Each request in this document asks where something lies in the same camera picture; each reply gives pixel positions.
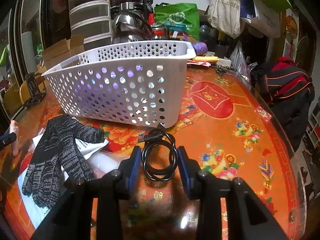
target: white logo on green bag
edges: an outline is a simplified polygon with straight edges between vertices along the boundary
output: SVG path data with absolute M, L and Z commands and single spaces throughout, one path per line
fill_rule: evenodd
M 172 13 L 167 18 L 167 20 L 169 20 L 170 22 L 173 22 L 175 24 L 183 23 L 185 19 L 186 19 L 186 16 L 183 12 Z

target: cardboard box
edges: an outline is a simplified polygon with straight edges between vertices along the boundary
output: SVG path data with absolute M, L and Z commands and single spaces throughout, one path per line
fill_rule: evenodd
M 83 36 L 75 35 L 70 40 L 63 39 L 53 44 L 42 52 L 44 66 L 46 70 L 54 67 L 60 62 L 84 52 Z

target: knit glove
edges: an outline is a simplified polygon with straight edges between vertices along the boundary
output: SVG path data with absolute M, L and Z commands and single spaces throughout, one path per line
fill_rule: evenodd
M 67 114 L 57 118 L 60 124 L 57 126 L 58 135 L 64 143 L 62 151 L 59 152 L 62 167 L 73 179 L 93 180 L 93 173 L 76 145 L 76 138 L 89 143 L 102 143 L 104 141 L 103 130 L 83 125 Z
M 75 138 L 101 143 L 103 135 L 101 129 L 85 126 L 66 114 L 49 120 L 32 156 L 22 193 L 32 194 L 37 206 L 52 208 L 59 199 L 61 165 L 74 179 L 93 180 L 93 173 L 76 146 Z

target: red fabric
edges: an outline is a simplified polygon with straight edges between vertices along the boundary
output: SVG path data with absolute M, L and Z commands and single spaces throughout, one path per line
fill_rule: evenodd
M 276 71 L 276 70 L 279 70 L 279 69 L 286 68 L 286 67 L 295 66 L 295 65 L 296 64 L 291 59 L 289 59 L 287 57 L 279 57 L 276 65 L 272 68 L 272 72 Z M 307 80 L 304 77 L 304 75 L 300 75 L 297 78 L 295 78 L 294 80 L 291 80 L 288 84 L 284 85 L 279 90 L 278 95 L 285 94 L 290 89 L 292 89 L 299 81 L 307 82 Z

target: stacked storage drawer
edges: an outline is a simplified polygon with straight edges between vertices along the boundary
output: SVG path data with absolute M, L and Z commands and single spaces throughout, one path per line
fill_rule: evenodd
M 69 0 L 71 35 L 84 36 L 84 49 L 110 45 L 110 0 Z

